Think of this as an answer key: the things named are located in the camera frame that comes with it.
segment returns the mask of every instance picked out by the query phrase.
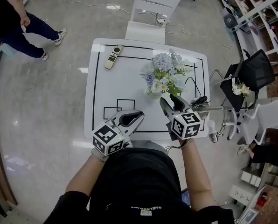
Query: black chair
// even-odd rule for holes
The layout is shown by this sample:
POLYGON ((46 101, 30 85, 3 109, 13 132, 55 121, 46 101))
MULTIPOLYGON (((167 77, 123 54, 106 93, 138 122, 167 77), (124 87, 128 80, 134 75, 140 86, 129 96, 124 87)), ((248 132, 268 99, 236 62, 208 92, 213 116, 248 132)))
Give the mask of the black chair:
MULTIPOLYGON (((222 78, 219 83, 221 83, 220 87, 226 96, 222 105, 228 99, 235 112, 239 112, 241 109, 253 109, 258 99, 259 90, 275 81, 275 75, 271 67, 271 63, 262 49, 248 59, 240 61, 239 64, 230 65, 225 77, 223 77, 219 70, 214 70, 209 76, 209 79, 211 79, 213 74, 215 73, 218 73, 219 76, 222 78), (233 78, 236 79, 236 83, 244 83, 247 87, 249 87, 251 91, 255 93, 254 101, 249 107, 246 106, 242 108, 244 102, 243 95, 235 95, 232 92, 233 78)), ((237 130, 238 132, 238 128, 236 125, 236 113, 231 108, 229 108, 228 110, 232 111, 234 115, 234 122, 228 123, 227 113, 224 112, 224 121, 222 124, 222 129, 219 132, 218 136, 222 135, 225 126, 233 126, 234 128, 232 130, 232 134, 228 136, 228 140, 230 140, 233 137, 235 131, 237 130)))

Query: gray floor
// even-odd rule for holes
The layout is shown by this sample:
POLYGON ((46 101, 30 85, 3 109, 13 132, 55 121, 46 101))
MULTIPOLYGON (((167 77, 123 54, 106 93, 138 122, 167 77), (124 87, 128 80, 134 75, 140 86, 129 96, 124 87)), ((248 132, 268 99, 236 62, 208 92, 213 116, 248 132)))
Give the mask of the gray floor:
MULTIPOLYGON (((84 1, 115 4, 127 11, 133 4, 133 0, 84 1)), ((43 221, 90 154, 90 140, 85 138, 83 127, 87 74, 78 68, 88 67, 95 38, 124 38, 130 14, 65 0, 33 0, 27 10, 55 29, 68 29, 60 47, 37 35, 27 35, 49 53, 46 62, 21 53, 3 56, 0 61, 0 147, 7 177, 19 208, 43 221)), ((177 24, 182 24, 185 31, 206 38, 166 34, 166 44, 205 54, 209 72, 225 72, 228 64, 222 56, 222 45, 212 41, 233 46, 224 49, 230 63, 237 63, 239 56, 224 28, 221 10, 219 0, 181 0, 171 18, 174 25, 167 31, 178 32, 177 24)), ((155 22, 150 14, 138 14, 136 19, 155 22)), ((219 104, 222 100, 218 86, 211 87, 211 102, 219 104)), ((220 125, 221 113, 211 113, 211 119, 220 125)), ((239 169, 247 163, 247 156, 236 155, 237 139, 227 141, 224 136, 216 144, 208 138, 196 141, 218 203, 228 199, 239 169)), ((172 150, 169 155, 185 188, 181 153, 172 150)))

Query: white table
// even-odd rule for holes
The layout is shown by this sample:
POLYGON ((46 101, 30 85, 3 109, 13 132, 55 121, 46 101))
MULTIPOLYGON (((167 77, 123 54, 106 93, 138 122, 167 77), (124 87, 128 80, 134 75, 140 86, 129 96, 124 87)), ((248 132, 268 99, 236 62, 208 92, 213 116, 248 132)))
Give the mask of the white table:
MULTIPOLYGON (((103 120, 111 118, 117 111, 136 109, 145 114, 144 121, 131 135, 132 140, 169 140, 166 124, 159 99, 150 99, 143 93, 146 88, 144 79, 139 75, 141 67, 158 53, 169 53, 172 48, 183 59, 191 62, 193 71, 189 73, 199 88, 201 95, 209 100, 209 72, 205 55, 151 42, 120 39, 94 40, 91 48, 85 98, 85 136, 91 138, 92 129, 103 120), (109 54, 116 44, 124 48, 111 70, 104 67, 109 54)), ((181 97, 190 102, 199 93, 191 79, 187 82, 187 92, 181 97)), ((204 120, 199 134, 208 135, 207 121, 204 120)))

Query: black and white marker cube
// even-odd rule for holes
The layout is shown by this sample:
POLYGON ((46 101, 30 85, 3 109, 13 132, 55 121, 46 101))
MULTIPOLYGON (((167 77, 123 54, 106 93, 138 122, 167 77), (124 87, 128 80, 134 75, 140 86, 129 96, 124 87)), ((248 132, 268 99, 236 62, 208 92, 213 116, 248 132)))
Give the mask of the black and white marker cube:
POLYGON ((93 131, 92 143, 105 156, 123 148, 125 137, 116 132, 112 127, 102 122, 93 131))
POLYGON ((182 140, 197 137, 201 118, 197 112, 180 113, 173 116, 171 130, 182 140))

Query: sneaker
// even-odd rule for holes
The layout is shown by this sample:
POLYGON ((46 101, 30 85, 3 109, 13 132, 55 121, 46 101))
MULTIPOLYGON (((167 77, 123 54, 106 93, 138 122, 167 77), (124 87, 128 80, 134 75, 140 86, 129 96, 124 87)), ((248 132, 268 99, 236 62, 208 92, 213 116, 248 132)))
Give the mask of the sneaker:
POLYGON ((46 61, 49 58, 48 54, 45 52, 44 55, 41 56, 43 61, 46 61))
POLYGON ((248 149, 249 149, 249 145, 243 144, 243 145, 241 145, 241 146, 238 148, 238 151, 237 151, 236 154, 237 154, 238 156, 240 156, 241 154, 247 152, 248 149))
POLYGON ((61 44, 66 33, 67 33, 66 28, 62 28, 61 31, 58 32, 59 38, 54 41, 56 46, 59 46, 61 44))

